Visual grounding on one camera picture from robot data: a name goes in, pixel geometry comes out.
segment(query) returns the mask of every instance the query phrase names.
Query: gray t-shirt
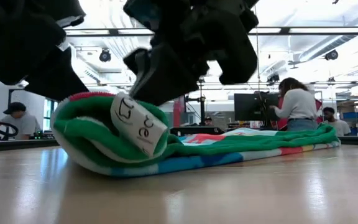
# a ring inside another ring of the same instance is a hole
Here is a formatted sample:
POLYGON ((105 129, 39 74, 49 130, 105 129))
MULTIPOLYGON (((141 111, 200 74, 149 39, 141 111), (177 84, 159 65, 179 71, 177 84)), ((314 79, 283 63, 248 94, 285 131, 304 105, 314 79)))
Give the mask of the gray t-shirt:
POLYGON ((349 134, 351 132, 349 125, 345 121, 341 121, 341 120, 336 120, 334 122, 324 121, 324 123, 333 126, 336 130, 336 136, 338 137, 345 136, 345 134, 349 134))
POLYGON ((22 140, 23 135, 33 135, 35 132, 40 131, 40 124, 35 116, 25 113, 23 117, 19 119, 13 118, 11 115, 5 116, 1 122, 14 125, 18 128, 16 140, 22 140))

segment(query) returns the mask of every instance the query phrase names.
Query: folded blanket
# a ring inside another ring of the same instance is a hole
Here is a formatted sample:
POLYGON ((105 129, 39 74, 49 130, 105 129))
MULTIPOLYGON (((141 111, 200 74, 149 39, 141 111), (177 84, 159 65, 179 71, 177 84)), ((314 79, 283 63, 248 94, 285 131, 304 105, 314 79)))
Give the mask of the folded blanket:
POLYGON ((131 130, 139 123, 134 117, 140 112, 121 96, 80 93, 61 102, 55 110, 51 120, 55 138, 79 165, 115 177, 163 174, 340 145, 333 127, 324 124, 316 131, 237 129, 218 136, 178 138, 169 134, 164 112, 148 103, 132 103, 145 109, 142 113, 148 114, 141 123, 152 128, 136 129, 139 133, 131 130), (120 117, 131 122, 135 119, 135 125, 120 117), (155 139, 148 141, 142 136, 155 139), (152 147, 144 147, 142 141, 152 143, 152 147))

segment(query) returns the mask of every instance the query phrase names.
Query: white label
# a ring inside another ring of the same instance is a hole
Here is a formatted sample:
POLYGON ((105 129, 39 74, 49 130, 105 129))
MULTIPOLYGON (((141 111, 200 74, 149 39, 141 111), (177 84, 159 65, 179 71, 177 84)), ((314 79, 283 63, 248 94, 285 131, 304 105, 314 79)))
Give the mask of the white label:
POLYGON ((110 109, 115 127, 149 157, 167 126, 125 93, 118 93, 110 109))

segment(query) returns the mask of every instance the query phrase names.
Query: black monitor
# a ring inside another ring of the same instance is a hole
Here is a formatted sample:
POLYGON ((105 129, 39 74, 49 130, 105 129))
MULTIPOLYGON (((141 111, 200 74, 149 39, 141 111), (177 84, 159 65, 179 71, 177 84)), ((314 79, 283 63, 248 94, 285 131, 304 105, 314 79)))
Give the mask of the black monitor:
POLYGON ((269 108, 272 105, 278 106, 278 94, 234 94, 234 119, 236 121, 278 121, 279 118, 274 110, 269 108))

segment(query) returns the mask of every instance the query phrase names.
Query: wooden table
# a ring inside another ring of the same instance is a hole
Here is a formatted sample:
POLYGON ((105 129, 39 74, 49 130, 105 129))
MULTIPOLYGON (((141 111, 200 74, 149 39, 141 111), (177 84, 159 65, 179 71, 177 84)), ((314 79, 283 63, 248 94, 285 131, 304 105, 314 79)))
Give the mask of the wooden table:
POLYGON ((127 180, 59 148, 0 152, 5 223, 358 224, 358 146, 127 180))

